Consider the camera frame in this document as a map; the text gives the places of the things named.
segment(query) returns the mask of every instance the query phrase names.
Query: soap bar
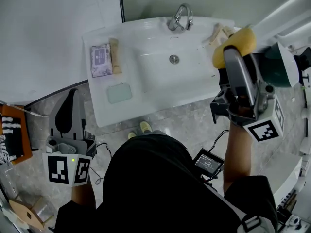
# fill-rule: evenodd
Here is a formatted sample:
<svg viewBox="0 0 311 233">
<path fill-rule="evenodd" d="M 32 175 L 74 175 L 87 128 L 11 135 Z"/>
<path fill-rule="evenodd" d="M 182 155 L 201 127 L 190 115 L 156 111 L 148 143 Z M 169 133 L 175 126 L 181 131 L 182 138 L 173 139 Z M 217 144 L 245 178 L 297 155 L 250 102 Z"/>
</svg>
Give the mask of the soap bar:
<svg viewBox="0 0 311 233">
<path fill-rule="evenodd" d="M 216 25 L 216 30 L 212 37 L 210 38 L 209 45 L 214 49 L 224 43 L 229 37 L 225 34 L 223 26 L 218 23 Z"/>
<path fill-rule="evenodd" d="M 128 83 L 121 83 L 107 89 L 108 101 L 111 104 L 119 103 L 132 98 L 131 87 Z"/>
<path fill-rule="evenodd" d="M 112 63 L 110 56 L 110 44 L 91 48 L 91 72 L 92 77 L 100 77 L 112 74 Z"/>
<path fill-rule="evenodd" d="M 122 73 L 118 60 L 119 41 L 117 39 L 110 38 L 109 44 L 111 46 L 112 72 L 113 74 Z"/>
</svg>

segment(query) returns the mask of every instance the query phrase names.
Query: sink basin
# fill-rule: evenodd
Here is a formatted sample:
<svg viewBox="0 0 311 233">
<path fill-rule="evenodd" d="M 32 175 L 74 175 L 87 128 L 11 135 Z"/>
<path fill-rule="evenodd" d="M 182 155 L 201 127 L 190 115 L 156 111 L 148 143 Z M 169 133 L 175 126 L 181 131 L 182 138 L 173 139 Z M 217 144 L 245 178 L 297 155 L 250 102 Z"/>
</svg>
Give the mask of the sink basin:
<svg viewBox="0 0 311 233">
<path fill-rule="evenodd" d="M 126 22 L 83 36 L 99 127 L 214 97 L 220 91 L 219 73 L 212 65 L 213 50 L 208 42 L 217 23 L 233 27 L 234 21 L 193 17 L 191 30 L 181 33 L 168 29 L 169 20 L 159 17 Z M 181 24 L 186 24 L 186 17 Z M 92 78 L 90 48 L 108 43 L 109 38 L 119 40 L 122 74 Z M 129 85 L 132 96 L 111 103 L 107 90 L 121 83 Z M 122 96 L 122 91 L 115 96 Z"/>
</svg>

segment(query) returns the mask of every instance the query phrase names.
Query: small screen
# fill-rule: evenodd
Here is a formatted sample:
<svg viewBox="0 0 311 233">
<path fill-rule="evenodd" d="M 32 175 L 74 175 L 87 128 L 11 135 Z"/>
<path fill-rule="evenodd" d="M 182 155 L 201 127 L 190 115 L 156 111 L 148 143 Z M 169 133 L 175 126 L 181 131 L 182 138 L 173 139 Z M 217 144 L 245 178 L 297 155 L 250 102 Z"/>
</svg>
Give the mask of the small screen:
<svg viewBox="0 0 311 233">
<path fill-rule="evenodd" d="M 195 165 L 208 171 L 209 173 L 214 173 L 219 168 L 221 163 L 214 161 L 206 155 L 202 154 L 195 162 Z"/>
</svg>

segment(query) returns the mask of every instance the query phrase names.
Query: drain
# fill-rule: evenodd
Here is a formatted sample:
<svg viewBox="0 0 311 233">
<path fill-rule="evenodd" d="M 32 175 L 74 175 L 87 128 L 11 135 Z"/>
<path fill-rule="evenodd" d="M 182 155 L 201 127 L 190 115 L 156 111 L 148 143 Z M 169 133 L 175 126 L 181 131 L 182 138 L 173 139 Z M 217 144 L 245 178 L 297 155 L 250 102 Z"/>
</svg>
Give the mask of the drain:
<svg viewBox="0 0 311 233">
<path fill-rule="evenodd" d="M 170 62 L 172 64 L 178 64 L 179 63 L 179 57 L 177 55 L 175 55 L 175 54 L 171 55 L 170 56 Z"/>
</svg>

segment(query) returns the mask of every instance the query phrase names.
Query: strap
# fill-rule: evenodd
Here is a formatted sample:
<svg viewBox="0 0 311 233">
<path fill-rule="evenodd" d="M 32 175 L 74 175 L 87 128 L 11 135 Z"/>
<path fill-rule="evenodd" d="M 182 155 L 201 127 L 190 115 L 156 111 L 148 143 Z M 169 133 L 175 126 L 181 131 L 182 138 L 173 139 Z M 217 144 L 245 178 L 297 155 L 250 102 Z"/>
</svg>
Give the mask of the strap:
<svg viewBox="0 0 311 233">
<path fill-rule="evenodd" d="M 240 221 L 243 221 L 243 218 L 246 216 L 246 214 L 241 211 L 239 208 L 235 207 L 233 204 L 231 204 L 229 201 L 225 200 L 218 192 L 214 191 L 209 185 L 205 184 L 205 186 L 218 198 L 220 198 L 223 202 L 225 202 L 239 217 Z"/>
<path fill-rule="evenodd" d="M 245 219 L 246 213 L 241 211 L 239 208 L 235 207 L 229 201 L 224 199 L 218 192 L 216 192 L 212 187 L 207 184 L 204 184 L 214 195 L 220 198 L 223 202 L 225 202 L 239 217 L 241 221 L 241 225 L 237 229 L 237 233 L 274 233 L 275 230 L 271 221 L 265 217 L 254 216 L 250 219 Z"/>
</svg>

